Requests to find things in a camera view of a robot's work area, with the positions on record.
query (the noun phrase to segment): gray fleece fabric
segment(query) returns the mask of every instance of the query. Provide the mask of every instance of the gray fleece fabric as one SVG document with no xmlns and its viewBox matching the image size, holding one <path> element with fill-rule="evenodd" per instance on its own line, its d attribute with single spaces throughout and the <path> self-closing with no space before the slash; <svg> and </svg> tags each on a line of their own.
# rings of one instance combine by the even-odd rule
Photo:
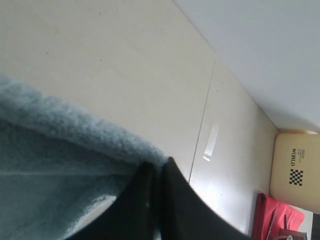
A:
<svg viewBox="0 0 320 240">
<path fill-rule="evenodd" d="M 64 239 L 140 163 L 167 159 L 119 126 L 0 76 L 1 240 Z"/>
</svg>

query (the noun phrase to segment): checkered logo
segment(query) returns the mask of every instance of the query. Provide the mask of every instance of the checkered logo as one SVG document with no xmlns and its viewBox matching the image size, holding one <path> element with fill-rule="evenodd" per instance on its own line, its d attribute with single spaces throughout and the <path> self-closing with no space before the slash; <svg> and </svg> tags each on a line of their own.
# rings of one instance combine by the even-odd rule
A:
<svg viewBox="0 0 320 240">
<path fill-rule="evenodd" d="M 304 171 L 302 170 L 290 170 L 290 182 L 289 184 L 302 186 L 302 178 L 304 176 Z"/>
</svg>

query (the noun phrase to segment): white ceiling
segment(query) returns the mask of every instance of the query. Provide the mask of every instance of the white ceiling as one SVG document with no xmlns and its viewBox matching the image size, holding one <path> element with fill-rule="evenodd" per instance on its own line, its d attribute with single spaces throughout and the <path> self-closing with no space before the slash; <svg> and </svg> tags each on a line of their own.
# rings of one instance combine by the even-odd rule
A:
<svg viewBox="0 0 320 240">
<path fill-rule="evenodd" d="M 320 130 L 319 0 L 175 0 L 278 128 Z"/>
</svg>

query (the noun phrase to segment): red object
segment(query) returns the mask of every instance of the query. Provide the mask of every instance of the red object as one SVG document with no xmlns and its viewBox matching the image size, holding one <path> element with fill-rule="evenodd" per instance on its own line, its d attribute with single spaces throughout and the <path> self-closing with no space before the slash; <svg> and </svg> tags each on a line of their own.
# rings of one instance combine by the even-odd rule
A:
<svg viewBox="0 0 320 240">
<path fill-rule="evenodd" d="M 287 227 L 289 230 L 297 231 L 300 224 L 305 219 L 305 215 L 292 206 L 283 202 L 278 202 L 264 193 L 259 193 L 256 200 L 251 235 L 254 240 L 267 240 L 266 238 L 272 220 L 272 213 L 276 208 L 277 211 L 268 240 L 272 240 L 274 237 L 279 236 L 279 230 L 285 228 L 285 215 L 287 216 Z"/>
</svg>

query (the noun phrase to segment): fleece blanket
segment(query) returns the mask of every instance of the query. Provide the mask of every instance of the fleece blanket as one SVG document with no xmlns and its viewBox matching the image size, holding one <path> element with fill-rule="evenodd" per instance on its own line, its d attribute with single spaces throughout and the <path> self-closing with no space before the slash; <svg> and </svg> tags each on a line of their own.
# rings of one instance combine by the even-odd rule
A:
<svg viewBox="0 0 320 240">
<path fill-rule="evenodd" d="M 119 126 L 0 76 L 1 240 L 64 239 L 140 163 L 167 159 Z"/>
</svg>

